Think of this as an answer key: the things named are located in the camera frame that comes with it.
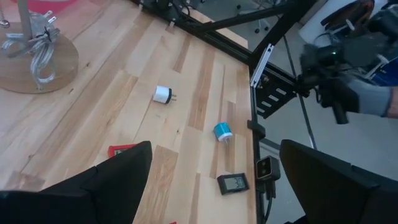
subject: black metal frame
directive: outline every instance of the black metal frame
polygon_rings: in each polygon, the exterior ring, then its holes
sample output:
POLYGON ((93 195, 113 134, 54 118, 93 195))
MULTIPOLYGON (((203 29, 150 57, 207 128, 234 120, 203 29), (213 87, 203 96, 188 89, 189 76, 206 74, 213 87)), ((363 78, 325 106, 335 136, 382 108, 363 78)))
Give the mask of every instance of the black metal frame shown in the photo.
MULTIPOLYGON (((180 5, 180 3, 185 0, 175 2, 178 6, 176 5, 176 7, 171 7, 168 11, 160 11, 155 5, 155 0, 131 1, 141 5, 143 10, 155 14, 168 22, 174 22, 177 27, 195 37, 198 37, 217 49, 226 52, 242 63, 245 63, 249 66, 251 77, 267 46, 269 44, 276 45, 287 31, 296 22, 298 22, 305 13, 307 13, 317 0, 289 0, 287 3, 283 3, 270 9, 261 9, 249 14, 206 23, 201 23, 200 21, 183 14, 182 11, 179 10, 179 8, 181 9, 185 7, 183 4, 180 5), (283 16, 253 52, 216 31, 218 29, 256 21, 258 19, 279 14, 283 14, 283 16)), ((296 96, 295 78, 291 77, 287 72, 271 63, 267 63, 266 68, 262 73, 262 80, 262 88, 251 88, 252 122, 254 123, 257 123, 257 114, 261 115, 263 118, 267 118, 296 96)), ((261 158, 259 141, 261 140, 262 135, 254 131, 252 138, 255 163, 261 158)), ((256 188, 261 184, 262 183, 256 180, 256 188)), ((262 223, 262 219, 264 218, 264 202, 262 200, 262 192, 259 191, 256 191, 256 207, 257 223, 262 223)))

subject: blue object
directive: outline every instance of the blue object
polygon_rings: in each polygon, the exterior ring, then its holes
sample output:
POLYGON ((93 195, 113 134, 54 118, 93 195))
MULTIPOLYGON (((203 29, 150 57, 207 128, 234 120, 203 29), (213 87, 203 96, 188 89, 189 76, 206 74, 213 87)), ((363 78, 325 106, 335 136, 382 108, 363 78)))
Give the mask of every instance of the blue object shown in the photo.
POLYGON ((395 59, 383 66, 376 72, 372 78, 380 86, 397 86, 398 85, 398 59, 395 59))
POLYGON ((217 124, 213 131, 219 141, 224 141, 232 137, 231 128, 225 122, 217 124))

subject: white plug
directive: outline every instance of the white plug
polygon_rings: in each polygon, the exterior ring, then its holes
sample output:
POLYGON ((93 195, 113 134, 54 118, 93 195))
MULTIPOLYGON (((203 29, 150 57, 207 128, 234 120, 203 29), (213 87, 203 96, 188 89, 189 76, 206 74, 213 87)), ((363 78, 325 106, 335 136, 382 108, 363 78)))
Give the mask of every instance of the white plug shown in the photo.
POLYGON ((170 103, 170 100, 176 101, 175 99, 177 97, 172 93, 172 89, 165 87, 165 86, 157 86, 156 91, 154 93, 153 100, 159 103, 170 103))

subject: black digital thermometer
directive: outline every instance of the black digital thermometer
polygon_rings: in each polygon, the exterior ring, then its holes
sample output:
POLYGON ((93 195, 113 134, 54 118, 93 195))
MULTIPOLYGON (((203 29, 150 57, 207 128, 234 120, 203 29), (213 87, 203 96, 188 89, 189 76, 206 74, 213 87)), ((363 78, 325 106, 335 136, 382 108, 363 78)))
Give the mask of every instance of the black digital thermometer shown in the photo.
POLYGON ((248 180, 244 174, 221 175, 217 177, 221 194, 232 194, 249 190, 248 180))

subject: white cable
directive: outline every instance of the white cable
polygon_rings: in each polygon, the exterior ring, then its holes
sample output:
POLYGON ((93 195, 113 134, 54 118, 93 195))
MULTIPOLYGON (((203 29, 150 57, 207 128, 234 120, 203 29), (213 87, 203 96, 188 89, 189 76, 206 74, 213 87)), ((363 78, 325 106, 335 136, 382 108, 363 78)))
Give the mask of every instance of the white cable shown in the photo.
POLYGON ((49 11, 44 16, 35 12, 30 13, 33 38, 27 44, 24 41, 23 34, 6 34, 7 40, 2 45, 9 58, 19 57, 24 54, 33 55, 30 63, 30 72, 39 90, 43 90, 43 85, 51 82, 55 77, 55 63, 52 60, 52 55, 54 53, 55 40, 60 30, 52 25, 56 20, 55 17, 50 20, 47 19, 47 16, 51 15, 51 13, 49 11), (8 50, 13 44, 19 44, 19 50, 9 53, 8 50), (48 64, 51 65, 52 72, 47 78, 41 78, 40 72, 48 64))

